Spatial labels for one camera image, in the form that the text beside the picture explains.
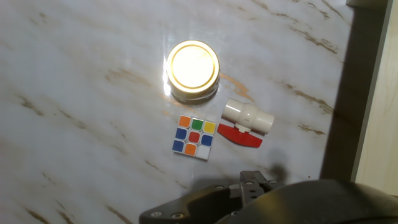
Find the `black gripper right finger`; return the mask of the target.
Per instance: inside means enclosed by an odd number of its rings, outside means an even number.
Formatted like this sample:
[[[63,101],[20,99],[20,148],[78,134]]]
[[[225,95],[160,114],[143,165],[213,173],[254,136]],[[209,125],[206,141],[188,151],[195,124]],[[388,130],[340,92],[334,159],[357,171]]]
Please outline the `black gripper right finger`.
[[[278,180],[267,180],[260,171],[242,171],[239,179],[242,206],[246,206],[271,190],[285,186]]]

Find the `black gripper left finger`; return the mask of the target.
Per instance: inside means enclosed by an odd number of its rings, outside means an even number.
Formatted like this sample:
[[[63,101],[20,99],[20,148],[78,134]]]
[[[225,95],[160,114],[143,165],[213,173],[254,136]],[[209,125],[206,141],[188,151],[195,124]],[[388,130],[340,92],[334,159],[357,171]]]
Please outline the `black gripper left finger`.
[[[141,213],[139,224],[216,223],[241,208],[238,190],[215,184]]]

